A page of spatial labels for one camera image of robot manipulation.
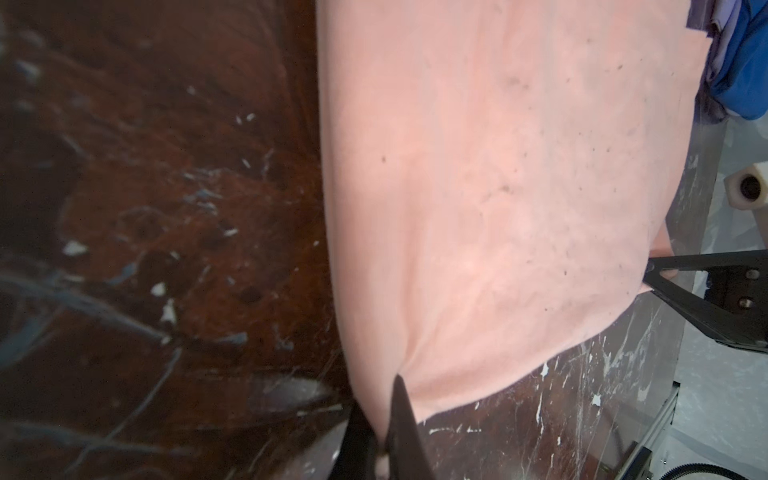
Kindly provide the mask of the white tape roll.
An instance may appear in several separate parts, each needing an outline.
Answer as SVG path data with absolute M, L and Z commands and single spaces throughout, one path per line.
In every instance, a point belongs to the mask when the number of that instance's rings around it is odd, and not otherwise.
M 758 210 L 767 206 L 767 163 L 754 163 L 724 179 L 729 205 L 737 210 Z

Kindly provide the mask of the pink graphic t-shirt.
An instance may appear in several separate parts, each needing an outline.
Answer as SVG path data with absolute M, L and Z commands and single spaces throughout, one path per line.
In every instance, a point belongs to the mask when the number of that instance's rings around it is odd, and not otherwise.
M 379 437 L 611 325 L 666 250 L 709 41 L 686 1 L 320 1 L 338 329 Z

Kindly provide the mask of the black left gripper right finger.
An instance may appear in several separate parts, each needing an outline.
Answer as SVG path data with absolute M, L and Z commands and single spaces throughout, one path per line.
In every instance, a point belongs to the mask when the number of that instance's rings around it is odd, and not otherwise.
M 385 442 L 389 475 L 395 480 L 434 480 L 405 382 L 396 376 L 390 409 L 390 423 Z

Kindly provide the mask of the blue folded t-shirt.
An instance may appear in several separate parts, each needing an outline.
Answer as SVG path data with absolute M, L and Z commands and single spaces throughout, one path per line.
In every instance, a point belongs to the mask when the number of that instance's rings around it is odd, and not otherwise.
M 718 1 L 709 60 L 710 96 L 726 110 L 756 120 L 767 113 L 767 3 Z

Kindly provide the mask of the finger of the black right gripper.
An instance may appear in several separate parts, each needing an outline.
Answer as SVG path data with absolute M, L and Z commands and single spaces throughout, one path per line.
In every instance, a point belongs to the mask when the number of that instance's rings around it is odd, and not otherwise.
M 705 293 L 699 297 L 664 277 L 653 277 L 646 283 L 657 297 L 709 339 L 734 349 L 755 353 L 767 351 L 767 341 L 730 342 L 724 338 L 714 323 L 715 306 L 705 299 Z
M 758 274 L 753 276 L 753 279 L 759 279 L 767 273 L 767 251 L 752 250 L 650 258 L 643 281 L 649 282 L 654 276 L 660 276 L 664 270 L 709 271 L 725 268 L 755 270 Z

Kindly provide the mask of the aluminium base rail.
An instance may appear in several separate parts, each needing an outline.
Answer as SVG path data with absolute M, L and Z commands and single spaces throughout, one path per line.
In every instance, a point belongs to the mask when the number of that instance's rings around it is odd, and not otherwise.
M 662 404 L 649 428 L 636 442 L 630 454 L 614 474 L 615 480 L 645 480 L 653 479 L 654 455 L 660 452 L 662 444 L 673 425 L 674 415 L 679 399 L 680 383 L 674 381 L 670 395 Z

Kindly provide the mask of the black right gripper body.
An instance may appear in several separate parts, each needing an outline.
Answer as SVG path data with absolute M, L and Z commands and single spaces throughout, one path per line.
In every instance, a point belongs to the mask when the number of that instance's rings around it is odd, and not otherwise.
M 757 268 L 708 272 L 705 299 L 715 306 L 715 326 L 730 342 L 767 341 L 767 279 Z

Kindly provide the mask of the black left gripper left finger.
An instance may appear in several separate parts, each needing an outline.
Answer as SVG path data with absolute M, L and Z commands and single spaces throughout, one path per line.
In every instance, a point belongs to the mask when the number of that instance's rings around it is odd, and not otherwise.
M 378 452 L 375 432 L 359 404 L 354 403 L 328 479 L 375 480 Z

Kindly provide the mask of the purple folded t-shirt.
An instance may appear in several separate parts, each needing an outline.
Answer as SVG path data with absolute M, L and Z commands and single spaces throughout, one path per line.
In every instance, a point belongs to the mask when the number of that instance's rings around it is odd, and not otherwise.
M 686 27 L 704 31 L 712 40 L 703 80 L 710 84 L 720 73 L 742 7 L 741 0 L 691 0 Z

